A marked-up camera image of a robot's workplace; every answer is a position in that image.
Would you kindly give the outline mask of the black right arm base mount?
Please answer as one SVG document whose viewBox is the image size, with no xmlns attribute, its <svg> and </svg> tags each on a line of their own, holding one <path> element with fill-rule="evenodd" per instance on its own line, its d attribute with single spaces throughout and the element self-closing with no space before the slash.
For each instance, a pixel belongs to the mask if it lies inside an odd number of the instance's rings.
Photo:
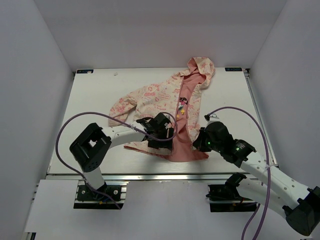
<svg viewBox="0 0 320 240">
<path fill-rule="evenodd" d="M 247 177 L 242 173 L 232 174 L 224 184 L 210 184 L 205 195 L 209 200 L 211 213 L 254 212 L 257 203 L 240 196 L 237 187 Z"/>
</svg>

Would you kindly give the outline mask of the pink cream printed hooded jacket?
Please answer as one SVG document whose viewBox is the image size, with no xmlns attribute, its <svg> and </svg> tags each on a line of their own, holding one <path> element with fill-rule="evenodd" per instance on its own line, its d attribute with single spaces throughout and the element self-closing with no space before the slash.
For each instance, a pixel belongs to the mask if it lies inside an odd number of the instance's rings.
<svg viewBox="0 0 320 240">
<path fill-rule="evenodd" d="M 121 97 L 110 109 L 109 115 L 125 121 L 131 110 L 134 120 L 155 117 L 159 112 L 172 114 L 177 123 L 177 135 L 173 149 L 154 149 L 147 141 L 130 142 L 124 145 L 134 150 L 164 158 L 171 162 L 193 162 L 209 156 L 193 148 L 199 135 L 198 117 L 201 108 L 202 91 L 210 85 L 215 74 L 214 63 L 207 57 L 193 57 L 187 69 L 173 74 L 161 83 L 153 83 L 136 89 Z"/>
</svg>

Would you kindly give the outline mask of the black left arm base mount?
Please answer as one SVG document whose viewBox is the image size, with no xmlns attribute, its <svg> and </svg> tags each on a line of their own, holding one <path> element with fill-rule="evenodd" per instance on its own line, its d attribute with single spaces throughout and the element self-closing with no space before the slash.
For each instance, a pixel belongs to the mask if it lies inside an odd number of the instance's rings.
<svg viewBox="0 0 320 240">
<path fill-rule="evenodd" d="M 75 193 L 73 208 L 81 210 L 120 210 L 126 198 L 124 184 L 105 184 L 98 192 L 80 183 Z"/>
</svg>

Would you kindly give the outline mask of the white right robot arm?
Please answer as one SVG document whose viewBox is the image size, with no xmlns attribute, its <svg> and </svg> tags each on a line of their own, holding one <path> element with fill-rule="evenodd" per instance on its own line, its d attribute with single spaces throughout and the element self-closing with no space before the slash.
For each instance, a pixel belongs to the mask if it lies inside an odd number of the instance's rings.
<svg viewBox="0 0 320 240">
<path fill-rule="evenodd" d="M 311 189 L 268 165 L 256 149 L 241 139 L 233 139 L 220 121 L 201 127 L 194 147 L 201 152 L 215 151 L 224 160 L 253 175 L 258 184 L 241 173 L 225 182 L 226 195 L 236 200 L 251 199 L 283 217 L 288 225 L 303 236 L 310 236 L 320 222 L 320 188 Z"/>
</svg>

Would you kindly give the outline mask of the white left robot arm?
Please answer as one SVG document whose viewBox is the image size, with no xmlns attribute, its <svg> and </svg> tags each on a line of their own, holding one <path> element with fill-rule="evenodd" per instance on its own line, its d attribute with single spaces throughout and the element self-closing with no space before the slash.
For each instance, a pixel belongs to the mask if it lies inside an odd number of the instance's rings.
<svg viewBox="0 0 320 240">
<path fill-rule="evenodd" d="M 88 193 L 99 200 L 105 196 L 106 187 L 100 169 L 109 149 L 133 142 L 146 143 L 155 150 L 173 149 L 174 128 L 169 115 L 158 113 L 131 124 L 100 127 L 89 124 L 70 145 L 69 150 L 79 164 L 89 185 Z"/>
</svg>

